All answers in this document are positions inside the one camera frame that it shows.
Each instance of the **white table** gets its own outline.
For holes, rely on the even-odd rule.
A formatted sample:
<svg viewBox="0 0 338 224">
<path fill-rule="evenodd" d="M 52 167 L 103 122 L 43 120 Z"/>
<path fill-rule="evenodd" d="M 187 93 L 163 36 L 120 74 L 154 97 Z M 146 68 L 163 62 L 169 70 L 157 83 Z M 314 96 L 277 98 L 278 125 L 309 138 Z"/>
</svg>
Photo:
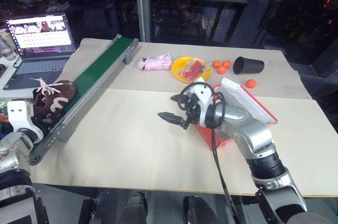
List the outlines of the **white table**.
<svg viewBox="0 0 338 224">
<path fill-rule="evenodd" d="M 105 40 L 86 39 L 67 63 L 60 79 L 74 79 Z M 139 58 L 169 52 L 172 57 L 234 60 L 239 55 L 264 59 L 261 74 L 226 76 L 242 83 L 258 80 L 252 91 L 279 119 L 271 126 L 283 163 L 304 196 L 338 195 L 338 137 L 331 124 L 278 51 L 141 43 L 131 65 L 121 65 L 96 95 L 98 101 L 64 144 L 57 142 L 32 168 L 34 182 L 126 189 L 222 193 L 212 153 L 194 126 L 187 131 L 166 123 L 160 111 L 182 114 L 170 101 L 185 84 L 170 71 L 142 72 Z M 213 73 L 209 83 L 222 76 Z M 219 149 L 223 176 L 232 194 L 253 195 L 250 171 L 234 143 Z"/>
</svg>

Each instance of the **orange box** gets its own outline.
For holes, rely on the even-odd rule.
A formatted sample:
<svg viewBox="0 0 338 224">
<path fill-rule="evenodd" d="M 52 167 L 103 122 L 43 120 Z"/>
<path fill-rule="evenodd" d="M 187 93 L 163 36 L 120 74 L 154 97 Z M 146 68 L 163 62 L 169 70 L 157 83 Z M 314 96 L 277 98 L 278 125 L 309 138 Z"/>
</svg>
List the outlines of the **orange box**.
<svg viewBox="0 0 338 224">
<path fill-rule="evenodd" d="M 206 128 L 206 127 L 202 127 L 200 125 L 196 125 L 197 129 L 199 130 L 199 132 L 201 133 L 201 135 L 203 136 L 205 142 L 208 144 L 210 150 L 212 150 L 212 144 L 211 144 L 211 129 L 210 128 Z M 225 140 L 221 140 L 220 136 L 215 132 L 215 137 L 216 137 L 216 148 L 219 148 L 221 146 L 225 146 L 231 142 L 233 142 L 232 138 L 226 138 Z"/>
</svg>

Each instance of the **orange ball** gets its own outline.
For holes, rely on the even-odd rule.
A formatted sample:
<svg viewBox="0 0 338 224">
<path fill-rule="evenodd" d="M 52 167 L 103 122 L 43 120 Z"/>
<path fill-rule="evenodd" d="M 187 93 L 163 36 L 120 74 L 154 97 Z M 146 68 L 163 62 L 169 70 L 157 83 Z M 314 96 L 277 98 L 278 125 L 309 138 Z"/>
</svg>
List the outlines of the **orange ball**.
<svg viewBox="0 0 338 224">
<path fill-rule="evenodd" d="M 247 86 L 248 88 L 255 88 L 257 86 L 257 82 L 250 79 L 245 83 L 245 86 Z"/>
<path fill-rule="evenodd" d="M 212 63 L 212 66 L 213 66 L 214 68 L 220 67 L 220 66 L 221 66 L 221 61 L 215 60 L 215 61 Z"/>
<path fill-rule="evenodd" d="M 219 74 L 225 74 L 227 72 L 227 69 L 225 67 L 218 67 L 217 72 Z"/>
<path fill-rule="evenodd" d="M 231 66 L 231 61 L 230 61 L 230 60 L 225 60 L 225 61 L 223 62 L 223 66 L 224 66 L 225 68 L 230 68 L 230 66 Z"/>
</svg>

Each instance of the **laptop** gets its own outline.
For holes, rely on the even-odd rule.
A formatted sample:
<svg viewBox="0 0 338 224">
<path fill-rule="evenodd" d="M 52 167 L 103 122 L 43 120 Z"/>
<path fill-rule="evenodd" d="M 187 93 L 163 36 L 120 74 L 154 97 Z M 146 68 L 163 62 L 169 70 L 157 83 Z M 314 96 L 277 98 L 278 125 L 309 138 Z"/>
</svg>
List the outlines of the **laptop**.
<svg viewBox="0 0 338 224">
<path fill-rule="evenodd" d="M 7 28 L 21 56 L 22 63 L 4 90 L 39 87 L 32 79 L 53 83 L 61 74 L 76 46 L 65 13 L 13 17 Z"/>
</svg>

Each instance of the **pink toy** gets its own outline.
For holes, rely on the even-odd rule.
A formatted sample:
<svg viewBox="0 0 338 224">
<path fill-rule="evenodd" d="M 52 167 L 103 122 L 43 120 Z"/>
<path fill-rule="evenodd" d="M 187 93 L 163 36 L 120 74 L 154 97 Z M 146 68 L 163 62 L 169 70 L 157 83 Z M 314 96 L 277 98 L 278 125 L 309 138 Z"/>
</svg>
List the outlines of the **pink toy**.
<svg viewBox="0 0 338 224">
<path fill-rule="evenodd" d="M 172 62 L 169 53 L 167 53 L 165 55 L 158 55 L 156 58 L 142 58 L 137 66 L 143 71 L 169 70 Z"/>
</svg>

